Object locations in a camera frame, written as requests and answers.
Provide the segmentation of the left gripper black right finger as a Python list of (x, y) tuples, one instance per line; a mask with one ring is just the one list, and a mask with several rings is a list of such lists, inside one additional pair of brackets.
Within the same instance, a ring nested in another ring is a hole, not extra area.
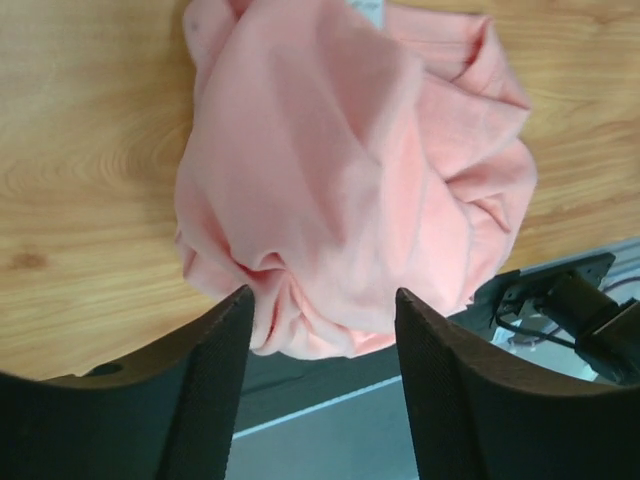
[(406, 289), (395, 331), (419, 478), (638, 478), (638, 387), (527, 362)]

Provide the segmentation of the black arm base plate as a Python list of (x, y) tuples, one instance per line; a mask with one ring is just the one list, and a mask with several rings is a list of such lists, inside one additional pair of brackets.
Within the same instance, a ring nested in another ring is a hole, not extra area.
[(604, 286), (615, 260), (612, 253), (600, 253), (500, 275), (478, 291), (463, 323), (476, 331), (485, 327), (493, 343), (512, 351), (544, 343), (562, 347), (585, 363), (589, 376), (637, 385), (639, 300), (611, 294), (639, 279)]

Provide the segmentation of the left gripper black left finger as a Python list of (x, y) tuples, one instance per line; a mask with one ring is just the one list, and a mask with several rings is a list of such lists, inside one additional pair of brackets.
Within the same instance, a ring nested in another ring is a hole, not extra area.
[(83, 376), (1, 377), (5, 479), (221, 479), (249, 353), (247, 287)]

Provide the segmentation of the pink t-shirt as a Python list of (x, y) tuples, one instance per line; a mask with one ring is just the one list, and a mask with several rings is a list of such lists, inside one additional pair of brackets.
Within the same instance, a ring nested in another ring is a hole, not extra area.
[(486, 15), (193, 1), (193, 128), (175, 186), (185, 279), (249, 286), (251, 349), (395, 341), (396, 291), (464, 310), (507, 260), (537, 173), (531, 104)]

